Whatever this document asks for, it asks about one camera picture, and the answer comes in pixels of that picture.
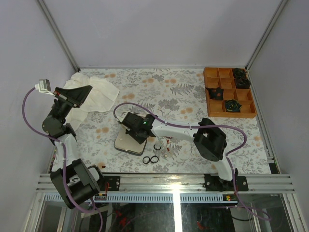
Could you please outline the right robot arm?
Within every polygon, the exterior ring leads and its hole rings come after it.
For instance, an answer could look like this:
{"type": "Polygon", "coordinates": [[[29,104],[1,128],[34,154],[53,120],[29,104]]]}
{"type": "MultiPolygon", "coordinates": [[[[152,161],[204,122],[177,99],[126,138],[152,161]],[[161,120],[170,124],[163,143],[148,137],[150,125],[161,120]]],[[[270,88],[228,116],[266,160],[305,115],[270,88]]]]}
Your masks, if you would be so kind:
{"type": "Polygon", "coordinates": [[[233,175],[232,167],[224,157],[226,135],[210,119],[184,123],[159,119],[151,114],[140,116],[127,112],[120,119],[120,124],[125,127],[126,134],[138,144],[145,142],[148,137],[168,137],[194,143],[201,157],[215,165],[221,187],[229,191],[237,186],[238,181],[233,175]]]}

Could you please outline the cream navy jewelry box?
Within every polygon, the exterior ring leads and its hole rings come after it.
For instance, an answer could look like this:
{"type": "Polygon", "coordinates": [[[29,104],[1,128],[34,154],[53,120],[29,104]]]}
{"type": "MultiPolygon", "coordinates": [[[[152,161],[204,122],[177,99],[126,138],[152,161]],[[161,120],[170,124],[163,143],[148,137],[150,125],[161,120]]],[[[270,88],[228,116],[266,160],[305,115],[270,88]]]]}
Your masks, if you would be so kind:
{"type": "Polygon", "coordinates": [[[139,144],[130,135],[126,134],[127,127],[122,125],[122,121],[128,112],[130,111],[124,111],[120,116],[120,130],[114,141],[114,148],[116,150],[123,151],[129,154],[135,155],[135,156],[141,156],[144,152],[147,142],[145,141],[144,143],[139,144]]]}

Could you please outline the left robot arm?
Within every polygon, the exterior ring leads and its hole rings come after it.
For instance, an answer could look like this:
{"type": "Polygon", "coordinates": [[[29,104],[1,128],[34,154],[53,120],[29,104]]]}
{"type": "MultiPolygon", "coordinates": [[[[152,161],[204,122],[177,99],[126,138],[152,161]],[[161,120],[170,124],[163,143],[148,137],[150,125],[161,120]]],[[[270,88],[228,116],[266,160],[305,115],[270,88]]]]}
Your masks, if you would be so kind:
{"type": "Polygon", "coordinates": [[[76,133],[66,117],[72,108],[79,108],[92,90],[87,85],[73,89],[56,87],[56,99],[42,129],[57,147],[64,159],[60,168],[50,174],[51,181],[68,208],[84,203],[105,187],[106,179],[96,167],[86,167],[77,157],[76,133]]]}

